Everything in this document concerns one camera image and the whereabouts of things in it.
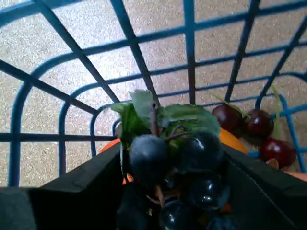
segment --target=orange fruit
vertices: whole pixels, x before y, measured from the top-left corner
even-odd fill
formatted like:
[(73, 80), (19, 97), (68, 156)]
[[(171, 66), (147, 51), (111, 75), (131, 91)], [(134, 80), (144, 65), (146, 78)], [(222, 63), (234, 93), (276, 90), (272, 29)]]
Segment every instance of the orange fruit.
[(244, 145), (242, 144), (241, 141), (239, 141), (234, 135), (232, 135), (230, 132), (228, 132), (227, 130), (221, 128), (221, 132), (220, 132), (220, 141), (230, 147), (232, 147), (233, 149), (236, 149), (244, 154), (248, 154), (248, 152), (246, 151)]

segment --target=grape leaf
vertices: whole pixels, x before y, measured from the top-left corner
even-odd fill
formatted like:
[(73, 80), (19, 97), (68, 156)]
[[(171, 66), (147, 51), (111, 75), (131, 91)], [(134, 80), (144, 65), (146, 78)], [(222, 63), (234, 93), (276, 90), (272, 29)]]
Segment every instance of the grape leaf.
[(218, 136), (220, 125), (208, 110), (192, 104), (172, 104), (164, 108), (163, 118), (169, 120), (165, 135), (181, 125), (190, 133), (207, 131)]
[(134, 137), (150, 133), (138, 117), (132, 102), (115, 103), (111, 109), (120, 114), (122, 126), (120, 141), (126, 146), (132, 143)]
[(149, 90), (135, 90), (129, 92), (135, 111), (147, 128), (150, 128), (150, 112), (154, 101), (153, 94)]

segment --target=basket wire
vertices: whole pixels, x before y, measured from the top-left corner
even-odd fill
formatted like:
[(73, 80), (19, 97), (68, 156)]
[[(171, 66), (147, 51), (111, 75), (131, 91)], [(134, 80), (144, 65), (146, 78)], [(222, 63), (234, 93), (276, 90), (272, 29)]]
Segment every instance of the basket wire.
[[(303, 80), (307, 83), (307, 71), (305, 73), (300, 72), (280, 72), (285, 61), (290, 56), (291, 52), (295, 47), (303, 47), (307, 46), (307, 41), (300, 42), (302, 34), (304, 33), (307, 27), (307, 16), (304, 17), (301, 22), (298, 30), (292, 37), (291, 41), (282, 46), (270, 47), (267, 49), (254, 50), (246, 52), (246, 46), (248, 43), (249, 35), (256, 17), (263, 17), (268, 15), (273, 15), (282, 12), (288, 12), (297, 10), (303, 7), (307, 7), (307, 1), (296, 1), (290, 2), (281, 5), (275, 5), (267, 8), (260, 9), (259, 4), (260, 0), (251, 0), (248, 11), (239, 12), (233, 15), (213, 18), (202, 22), (195, 22), (194, 20), (194, 1), (193, 0), (183, 0), (184, 7), (184, 20), (185, 23), (183, 26), (179, 26), (176, 28), (171, 28), (167, 30), (157, 31), (154, 33), (144, 34), (140, 36), (136, 36), (132, 25), (130, 23), (127, 11), (122, 0), (110, 0), (115, 14), (119, 20), (120, 26), (124, 32), (126, 39), (116, 41), (109, 44), (103, 44), (98, 46), (93, 46), (85, 49), (81, 49), (73, 37), (68, 33), (64, 25), (61, 21), (56, 17), (53, 8), (64, 6), (67, 4), (78, 2), (76, 0), (34, 0), (30, 2), (25, 2), (21, 4), (17, 4), (12, 7), (5, 8), (0, 11), (0, 27), (11, 23), (14, 20), (18, 20), (20, 18), (33, 15), (36, 13), (41, 13), (46, 20), (51, 24), (54, 30), (60, 35), (60, 37), (64, 40), (64, 42), (69, 46), (72, 50), (70, 53), (62, 54), (57, 57), (54, 57), (40, 66), (38, 66), (31, 74), (28, 74), (21, 69), (14, 67), (13, 65), (0, 60), (0, 70), (19, 79), (24, 82), (21, 89), (19, 90), (17, 97), (15, 99), (13, 110), (12, 110), (12, 119), (11, 119), (11, 130), (10, 133), (0, 133), (0, 142), (9, 142), (10, 143), (10, 160), (9, 160), (9, 175), (8, 175), (8, 186), (18, 186), (19, 178), (20, 178), (20, 158), (21, 158), (21, 142), (40, 142), (40, 141), (56, 141), (59, 143), (59, 176), (63, 175), (66, 172), (66, 141), (90, 141), (91, 143), (91, 153), (92, 157), (96, 155), (96, 141), (111, 141), (115, 139), (115, 127), (119, 122), (117, 120), (112, 127), (113, 136), (99, 136), (94, 132), (94, 124), (98, 117), (98, 115), (106, 108), (108, 108), (111, 104), (106, 104), (101, 106), (99, 109), (94, 109), (91, 106), (79, 101), (76, 99), (78, 95), (81, 93), (94, 89), (97, 87), (101, 87), (108, 96), (112, 99), (114, 103), (120, 102), (118, 97), (114, 94), (114, 92), (109, 87), (111, 84), (121, 83), (125, 81), (135, 80), (143, 78), (147, 89), (149, 89), (155, 99), (174, 96), (179, 94), (189, 94), (189, 102), (191, 104), (195, 104), (195, 96), (196, 92), (204, 91), (209, 89), (216, 89), (221, 87), (227, 87), (227, 92), (225, 95), (225, 100), (228, 102), (242, 102), (247, 100), (255, 100), (255, 108), (260, 108), (261, 100), (263, 97), (272, 96), (271, 93), (267, 93), (271, 84), (273, 83), (276, 77), (281, 76), (293, 76)], [(215, 59), (202, 60), (200, 62), (195, 61), (195, 32), (199, 30), (205, 30), (213, 27), (223, 26), (230, 23), (237, 23), (240, 21), (244, 21), (244, 27), (241, 34), (239, 46), (237, 48), (237, 52), (233, 55), (218, 57)], [(173, 66), (165, 69), (156, 69), (153, 71), (149, 71), (144, 57), (141, 53), (139, 44), (146, 43), (158, 39), (163, 39), (167, 37), (172, 37), (176, 35), (184, 34), (186, 38), (186, 54), (187, 54), (187, 64)], [(107, 52), (113, 49), (119, 49), (123, 47), (129, 46), (132, 50), (133, 56), (136, 60), (138, 68), (140, 70), (139, 74), (134, 74), (126, 77), (119, 77), (110, 80), (104, 80), (100, 73), (97, 71), (95, 66), (89, 60), (88, 55), (99, 54), (103, 52)], [(238, 75), (241, 62), (244, 58), (260, 56), (275, 52), (283, 51), (283, 55), (274, 68), (271, 75), (254, 77), (247, 80), (237, 80), (236, 77)], [(74, 91), (71, 95), (68, 95), (51, 85), (48, 85), (41, 81), (39, 78), (46, 73), (49, 69), (59, 65), (63, 62), (79, 59), (83, 65), (87, 68), (87, 70), (91, 73), (91, 75), (95, 78), (97, 83), (88, 84), (80, 87), (76, 91)], [(233, 68), (231, 71), (229, 82), (221, 83), (221, 84), (210, 84), (204, 87), (196, 87), (195, 85), (195, 68), (200, 66), (207, 66), (212, 64), (217, 64), (221, 62), (226, 62), (233, 60)], [(189, 88), (186, 90), (176, 91), (176, 92), (168, 92), (163, 94), (157, 94), (151, 80), (151, 76), (166, 74), (170, 72), (175, 72), (179, 70), (188, 70), (188, 83)], [(253, 95), (241, 99), (231, 99), (231, 94), (236, 84), (244, 84), (255, 81), (267, 81), (264, 88), (262, 89), (259, 95)], [(24, 102), (32, 89), (32, 87), (37, 87), (40, 90), (43, 90), (61, 100), (65, 103), (61, 109), (59, 115), (59, 133), (58, 134), (30, 134), (30, 133), (21, 133), (21, 118), (23, 112)], [(302, 104), (297, 107), (288, 108), (286, 99), (280, 95), (280, 99), (283, 105), (283, 110), (281, 111), (281, 116), (286, 118), (290, 136), (292, 138), (292, 142), (297, 151), (298, 161), (300, 164), (300, 169), (303, 172), (306, 172), (306, 167), (303, 159), (303, 153), (307, 152), (307, 147), (302, 147), (299, 145), (297, 136), (295, 134), (294, 124), (291, 118), (291, 114), (297, 113), (307, 109), (307, 104)], [(218, 105), (221, 102), (202, 104), (199, 106), (207, 107), (212, 105)], [(65, 134), (65, 118), (67, 111), (70, 105), (74, 105), (90, 114), (92, 114), (92, 120), (90, 123), (90, 135), (68, 135)], [(257, 152), (249, 153), (252, 157), (257, 157)]]

